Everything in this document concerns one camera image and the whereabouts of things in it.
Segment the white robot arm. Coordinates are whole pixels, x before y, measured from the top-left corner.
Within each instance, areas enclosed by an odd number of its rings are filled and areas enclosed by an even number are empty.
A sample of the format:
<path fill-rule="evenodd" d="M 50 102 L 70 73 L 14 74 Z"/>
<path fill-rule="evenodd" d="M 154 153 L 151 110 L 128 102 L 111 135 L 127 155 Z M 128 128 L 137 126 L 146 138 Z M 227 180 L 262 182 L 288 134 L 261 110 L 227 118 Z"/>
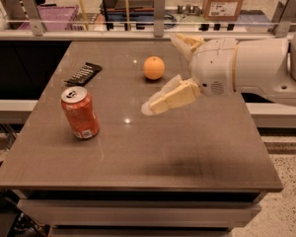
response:
<path fill-rule="evenodd" d="M 235 92 L 296 106 L 296 32 L 292 39 L 193 39 L 171 37 L 189 63 L 190 77 L 177 75 L 141 107 L 146 116 L 194 102 L 199 96 Z"/>

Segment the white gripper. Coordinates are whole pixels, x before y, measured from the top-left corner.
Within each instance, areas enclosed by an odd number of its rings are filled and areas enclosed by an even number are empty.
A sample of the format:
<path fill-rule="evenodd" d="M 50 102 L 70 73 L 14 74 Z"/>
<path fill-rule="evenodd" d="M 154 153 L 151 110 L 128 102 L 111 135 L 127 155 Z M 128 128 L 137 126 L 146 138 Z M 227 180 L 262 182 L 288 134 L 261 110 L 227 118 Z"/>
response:
<path fill-rule="evenodd" d="M 230 95 L 234 92 L 233 68 L 238 42 L 235 39 L 213 39 L 183 34 L 170 35 L 174 47 L 190 61 L 191 78 L 177 75 L 152 95 L 141 107 L 145 116 L 155 116 L 206 96 Z"/>

